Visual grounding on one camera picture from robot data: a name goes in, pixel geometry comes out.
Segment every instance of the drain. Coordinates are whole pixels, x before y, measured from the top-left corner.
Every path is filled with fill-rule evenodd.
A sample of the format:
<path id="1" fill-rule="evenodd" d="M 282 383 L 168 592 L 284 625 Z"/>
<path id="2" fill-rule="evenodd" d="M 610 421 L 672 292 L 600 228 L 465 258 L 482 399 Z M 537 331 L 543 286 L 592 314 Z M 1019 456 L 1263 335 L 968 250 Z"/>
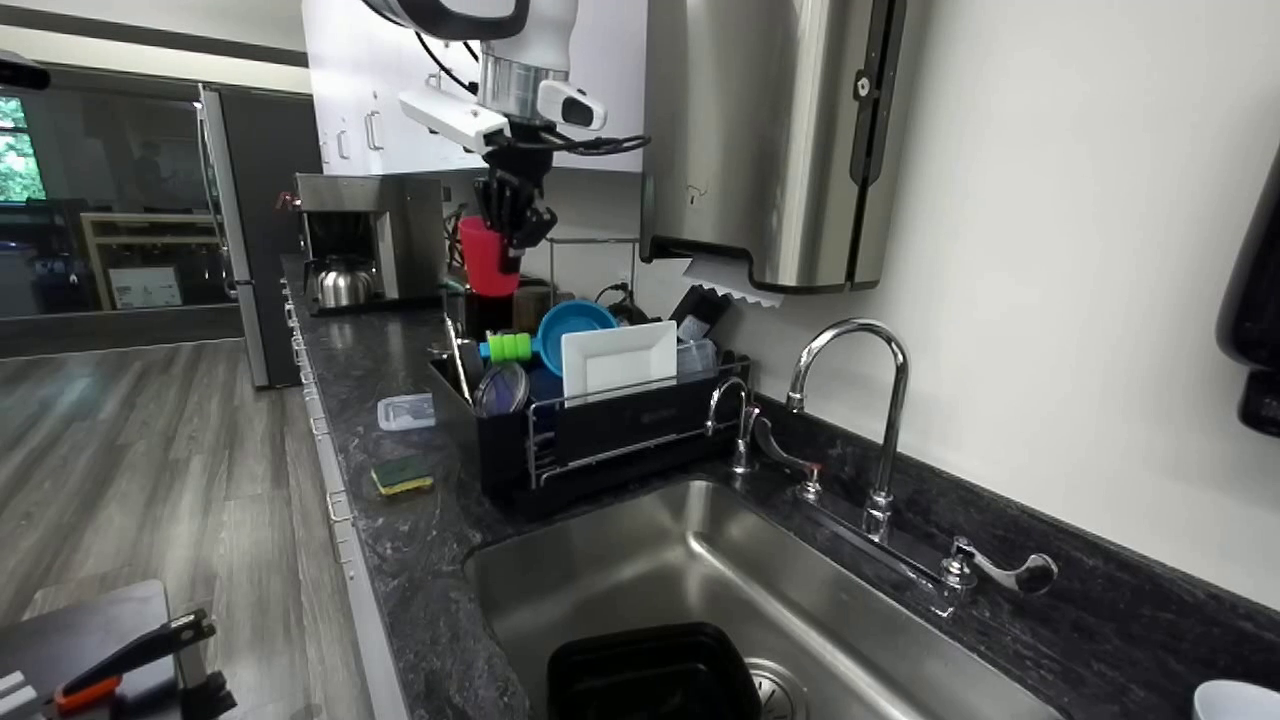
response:
<path id="1" fill-rule="evenodd" d="M 804 691 L 788 669 L 749 657 L 749 671 L 760 696 L 760 720 L 804 720 Z"/>

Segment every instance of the red object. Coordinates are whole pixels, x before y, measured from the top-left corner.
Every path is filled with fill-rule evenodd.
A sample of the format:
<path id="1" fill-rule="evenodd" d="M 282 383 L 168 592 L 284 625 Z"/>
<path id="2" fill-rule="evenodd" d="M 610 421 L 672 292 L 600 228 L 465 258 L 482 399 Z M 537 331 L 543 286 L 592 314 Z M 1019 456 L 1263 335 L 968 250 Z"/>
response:
<path id="1" fill-rule="evenodd" d="M 96 705 L 108 705 L 119 683 L 125 683 L 125 676 L 108 676 L 108 680 L 89 683 L 84 691 L 73 691 L 73 696 L 53 691 L 53 708 L 55 708 L 59 715 L 82 715 L 82 711 L 89 711 L 89 708 L 96 708 Z"/>
<path id="2" fill-rule="evenodd" d="M 485 216 L 465 216 L 456 234 L 477 295 L 511 295 L 522 286 L 522 270 L 504 270 L 504 234 Z"/>

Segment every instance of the dish drying rack tray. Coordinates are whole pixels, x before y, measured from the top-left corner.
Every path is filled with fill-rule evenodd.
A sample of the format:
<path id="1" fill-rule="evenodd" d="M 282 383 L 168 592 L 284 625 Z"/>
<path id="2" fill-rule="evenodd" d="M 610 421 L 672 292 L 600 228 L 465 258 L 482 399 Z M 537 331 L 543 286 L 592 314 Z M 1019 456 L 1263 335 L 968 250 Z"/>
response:
<path id="1" fill-rule="evenodd" d="M 729 375 L 749 375 L 749 360 L 726 357 L 714 375 L 578 399 L 550 396 L 511 415 L 477 415 L 482 487 L 507 515 L 552 515 L 726 456 L 735 432 L 735 390 L 726 396 L 714 435 L 710 399 Z"/>

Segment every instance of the stainless steel refrigerator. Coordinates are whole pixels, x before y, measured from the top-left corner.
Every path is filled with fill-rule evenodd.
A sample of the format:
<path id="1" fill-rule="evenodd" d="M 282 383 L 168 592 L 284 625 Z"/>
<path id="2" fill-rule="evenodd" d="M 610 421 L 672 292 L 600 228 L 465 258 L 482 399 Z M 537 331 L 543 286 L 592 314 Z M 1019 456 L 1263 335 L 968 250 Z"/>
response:
<path id="1" fill-rule="evenodd" d="M 293 388 L 282 257 L 300 250 L 293 174 L 321 173 L 309 97 L 202 82 L 202 161 L 223 232 L 223 284 L 240 303 L 253 388 Z"/>

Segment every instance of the stainless steel sink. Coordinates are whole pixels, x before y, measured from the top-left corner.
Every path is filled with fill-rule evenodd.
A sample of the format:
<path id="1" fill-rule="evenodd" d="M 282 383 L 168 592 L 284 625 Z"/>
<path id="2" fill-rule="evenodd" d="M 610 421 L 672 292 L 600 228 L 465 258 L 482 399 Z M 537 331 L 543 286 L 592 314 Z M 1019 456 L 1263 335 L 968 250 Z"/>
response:
<path id="1" fill-rule="evenodd" d="M 682 618 L 733 635 L 767 720 L 1059 715 L 710 478 L 482 549 L 469 568 L 532 715 L 559 645 Z"/>

